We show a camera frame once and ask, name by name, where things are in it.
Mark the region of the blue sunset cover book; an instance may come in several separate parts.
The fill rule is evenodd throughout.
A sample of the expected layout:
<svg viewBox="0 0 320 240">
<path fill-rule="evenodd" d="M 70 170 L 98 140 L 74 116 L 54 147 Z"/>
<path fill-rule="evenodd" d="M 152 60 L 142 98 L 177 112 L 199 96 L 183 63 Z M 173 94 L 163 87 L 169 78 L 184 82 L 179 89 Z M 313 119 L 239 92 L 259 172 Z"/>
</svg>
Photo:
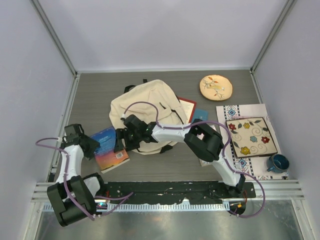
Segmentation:
<svg viewBox="0 0 320 240">
<path fill-rule="evenodd" d="M 99 142 L 100 145 L 95 150 L 94 157 L 101 173 L 111 171 L 130 160 L 124 149 L 114 152 L 116 145 L 116 130 L 114 127 L 111 126 L 101 130 L 93 134 L 91 138 Z"/>
</svg>

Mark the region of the cream canvas backpack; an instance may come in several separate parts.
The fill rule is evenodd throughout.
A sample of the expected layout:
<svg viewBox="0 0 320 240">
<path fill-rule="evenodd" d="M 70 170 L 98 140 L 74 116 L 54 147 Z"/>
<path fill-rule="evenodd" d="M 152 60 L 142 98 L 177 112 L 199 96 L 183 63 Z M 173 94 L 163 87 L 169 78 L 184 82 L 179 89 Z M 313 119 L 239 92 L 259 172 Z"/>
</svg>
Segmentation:
<svg viewBox="0 0 320 240">
<path fill-rule="evenodd" d="M 164 81 L 156 79 L 135 86 L 110 103 L 109 119 L 115 129 L 125 126 L 121 117 L 135 115 L 145 123 L 182 125 L 188 122 L 174 91 Z"/>
</svg>

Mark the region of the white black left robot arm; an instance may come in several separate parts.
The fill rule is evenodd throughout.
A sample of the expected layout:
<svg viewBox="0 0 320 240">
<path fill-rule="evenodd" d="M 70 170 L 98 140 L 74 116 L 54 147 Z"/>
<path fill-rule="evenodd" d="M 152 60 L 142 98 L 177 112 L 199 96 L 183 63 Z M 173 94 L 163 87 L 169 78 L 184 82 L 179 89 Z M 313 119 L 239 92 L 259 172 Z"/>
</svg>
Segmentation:
<svg viewBox="0 0 320 240">
<path fill-rule="evenodd" d="M 94 158 L 100 143 L 87 136 L 81 124 L 68 125 L 64 130 L 59 149 L 61 173 L 55 184 L 47 188 L 48 199 L 62 227 L 86 217 L 94 220 L 97 213 L 95 199 L 102 199 L 107 192 L 98 173 L 81 177 L 82 160 Z"/>
</svg>

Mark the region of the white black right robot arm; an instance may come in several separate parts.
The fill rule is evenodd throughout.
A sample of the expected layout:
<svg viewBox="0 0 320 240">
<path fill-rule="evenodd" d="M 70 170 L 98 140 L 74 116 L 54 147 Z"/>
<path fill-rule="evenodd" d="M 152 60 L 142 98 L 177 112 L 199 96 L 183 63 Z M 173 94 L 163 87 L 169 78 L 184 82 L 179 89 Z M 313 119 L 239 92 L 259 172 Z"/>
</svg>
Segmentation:
<svg viewBox="0 0 320 240">
<path fill-rule="evenodd" d="M 115 152 L 136 150 L 142 142 L 185 143 L 198 159 L 215 167 L 230 197 L 236 198 L 243 193 L 245 176 L 229 164 L 223 137 L 210 126 L 210 121 L 196 119 L 182 125 L 159 124 L 157 121 L 145 123 L 133 114 L 122 120 L 124 128 L 115 130 Z"/>
</svg>

